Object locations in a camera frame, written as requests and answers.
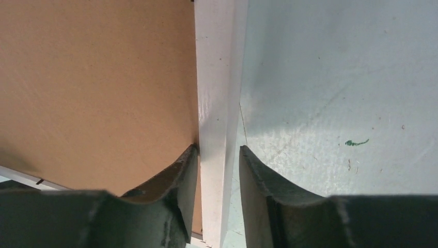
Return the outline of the white picture frame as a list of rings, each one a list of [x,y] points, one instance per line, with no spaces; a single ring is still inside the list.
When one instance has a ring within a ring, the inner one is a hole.
[[[246,18],[241,12],[246,9],[247,1],[191,2],[194,4],[198,110],[198,141],[192,143],[198,149],[192,235],[201,234],[206,246],[221,247],[227,229],[240,96],[238,67],[242,56],[236,41],[244,37]],[[105,190],[115,196],[124,194],[117,195],[106,189],[70,189],[2,165],[1,174],[43,191]]]

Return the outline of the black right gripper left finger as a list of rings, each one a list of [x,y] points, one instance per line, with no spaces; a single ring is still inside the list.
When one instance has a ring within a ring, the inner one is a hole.
[[[185,247],[192,235],[198,149],[115,196],[1,183],[1,247]]]

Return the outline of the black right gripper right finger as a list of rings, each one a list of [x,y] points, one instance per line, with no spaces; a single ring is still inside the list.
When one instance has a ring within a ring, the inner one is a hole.
[[[323,197],[239,152],[247,247],[437,247],[436,195]]]

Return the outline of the brown backing board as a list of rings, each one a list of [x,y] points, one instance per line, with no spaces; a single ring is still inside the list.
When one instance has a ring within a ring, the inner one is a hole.
[[[198,141],[191,1],[1,1],[1,165],[121,195]]]

